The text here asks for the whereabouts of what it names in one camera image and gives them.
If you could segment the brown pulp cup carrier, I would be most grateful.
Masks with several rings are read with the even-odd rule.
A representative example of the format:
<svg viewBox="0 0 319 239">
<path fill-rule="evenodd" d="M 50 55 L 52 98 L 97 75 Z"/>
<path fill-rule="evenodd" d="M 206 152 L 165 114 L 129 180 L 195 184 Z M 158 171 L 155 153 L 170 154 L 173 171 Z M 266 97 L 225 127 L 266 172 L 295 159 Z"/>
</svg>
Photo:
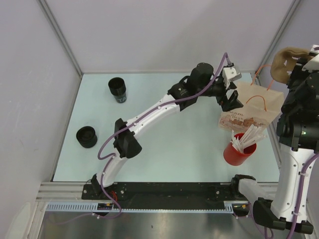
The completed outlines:
<svg viewBox="0 0 319 239">
<path fill-rule="evenodd" d="M 311 60 L 313 56 L 304 48 L 286 47 L 278 51 L 273 59 L 270 74 L 274 81 L 286 84 L 289 81 L 289 71 L 293 71 L 299 58 Z"/>
</svg>

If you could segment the paper takeout bag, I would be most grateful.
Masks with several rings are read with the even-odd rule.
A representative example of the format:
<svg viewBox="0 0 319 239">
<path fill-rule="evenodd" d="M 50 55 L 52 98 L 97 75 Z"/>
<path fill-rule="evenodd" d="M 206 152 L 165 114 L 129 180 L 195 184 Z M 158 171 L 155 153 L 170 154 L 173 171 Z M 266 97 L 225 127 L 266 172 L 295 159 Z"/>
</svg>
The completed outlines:
<svg viewBox="0 0 319 239">
<path fill-rule="evenodd" d="M 218 126 L 236 133 L 245 132 L 251 125 L 265 129 L 281 113 L 284 93 L 240 80 L 238 100 L 242 108 L 222 112 Z"/>
</svg>

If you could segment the tall black tumbler cup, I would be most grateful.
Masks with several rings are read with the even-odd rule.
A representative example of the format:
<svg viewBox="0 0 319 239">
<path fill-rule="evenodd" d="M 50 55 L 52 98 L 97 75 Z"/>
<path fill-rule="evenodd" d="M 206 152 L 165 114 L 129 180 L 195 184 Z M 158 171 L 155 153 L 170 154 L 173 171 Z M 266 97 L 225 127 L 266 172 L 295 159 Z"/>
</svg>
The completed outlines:
<svg viewBox="0 0 319 239">
<path fill-rule="evenodd" d="M 117 103 L 124 103 L 127 100 L 126 85 L 123 78 L 112 78 L 108 82 L 108 87 Z"/>
</svg>

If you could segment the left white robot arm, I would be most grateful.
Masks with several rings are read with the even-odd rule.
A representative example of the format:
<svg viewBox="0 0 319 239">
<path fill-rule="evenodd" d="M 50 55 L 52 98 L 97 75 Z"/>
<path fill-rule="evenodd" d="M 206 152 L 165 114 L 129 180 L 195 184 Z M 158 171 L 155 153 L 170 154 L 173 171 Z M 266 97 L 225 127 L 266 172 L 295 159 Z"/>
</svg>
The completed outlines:
<svg viewBox="0 0 319 239">
<path fill-rule="evenodd" d="M 234 84 L 241 77 L 241 72 L 232 63 L 217 71 L 208 63 L 199 63 L 189 76 L 174 84 L 145 112 L 127 121 L 118 119 L 114 134 L 106 141 L 113 142 L 114 151 L 106 155 L 105 168 L 91 179 L 93 194 L 99 199 L 107 198 L 123 165 L 141 152 L 139 137 L 163 118 L 195 104 L 198 97 L 215 97 L 224 112 L 243 107 Z"/>
</svg>

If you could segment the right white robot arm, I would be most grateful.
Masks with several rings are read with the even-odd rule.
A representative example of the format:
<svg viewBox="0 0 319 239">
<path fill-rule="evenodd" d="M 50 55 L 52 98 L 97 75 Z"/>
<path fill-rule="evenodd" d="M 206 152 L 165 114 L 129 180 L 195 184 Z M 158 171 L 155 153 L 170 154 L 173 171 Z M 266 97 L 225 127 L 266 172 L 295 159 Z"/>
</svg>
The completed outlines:
<svg viewBox="0 0 319 239">
<path fill-rule="evenodd" d="M 312 169 L 319 156 L 319 48 L 287 47 L 274 57 L 272 78 L 288 86 L 276 134 L 281 146 L 280 177 L 275 196 L 269 195 L 254 177 L 232 178 L 230 195 L 251 205 L 255 223 L 266 232 L 288 230 L 312 234 L 307 219 L 307 194 Z"/>
</svg>

